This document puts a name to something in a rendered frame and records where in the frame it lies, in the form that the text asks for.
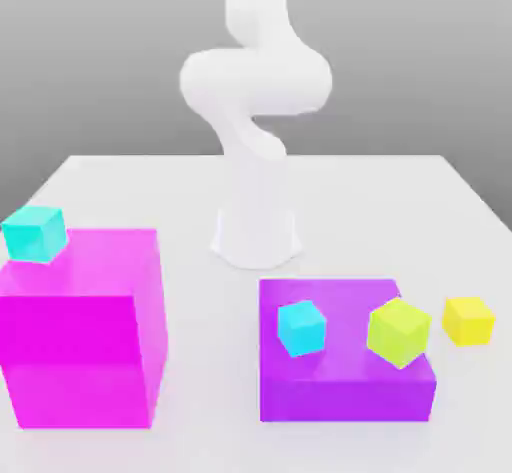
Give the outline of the small sky blue cube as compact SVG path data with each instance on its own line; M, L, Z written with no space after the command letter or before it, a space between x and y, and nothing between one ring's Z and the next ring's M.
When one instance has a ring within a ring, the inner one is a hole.
M277 335L290 357L324 350L327 319L311 300L280 306L277 313Z

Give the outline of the small lime green cube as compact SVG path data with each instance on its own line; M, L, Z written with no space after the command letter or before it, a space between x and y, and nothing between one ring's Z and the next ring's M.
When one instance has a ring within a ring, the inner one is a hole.
M426 350L432 317L395 297L369 316L367 348L397 369L404 369Z

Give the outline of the small turquoise cube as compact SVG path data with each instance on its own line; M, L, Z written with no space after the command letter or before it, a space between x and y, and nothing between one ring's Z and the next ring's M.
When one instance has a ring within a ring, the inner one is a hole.
M23 206L1 228L13 261L46 264L68 244L63 212L57 207Z

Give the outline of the small yellow cube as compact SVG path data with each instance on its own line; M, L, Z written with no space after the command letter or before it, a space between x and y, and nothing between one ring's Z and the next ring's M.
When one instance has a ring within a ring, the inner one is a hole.
M447 298L442 328L456 346L487 345L496 316L479 297Z

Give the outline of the large purple box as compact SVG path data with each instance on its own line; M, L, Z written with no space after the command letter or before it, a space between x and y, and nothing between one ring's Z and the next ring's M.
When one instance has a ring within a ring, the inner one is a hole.
M428 420L437 379L426 356L398 369L366 345L370 313L399 294L392 278L261 279L261 421ZM278 309L304 300L326 317L326 343L293 358L278 338Z

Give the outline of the large magenta box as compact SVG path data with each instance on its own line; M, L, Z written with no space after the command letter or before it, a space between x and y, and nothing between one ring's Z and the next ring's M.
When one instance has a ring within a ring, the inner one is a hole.
M0 267L0 374L23 429L149 428L168 353L156 230L72 229Z

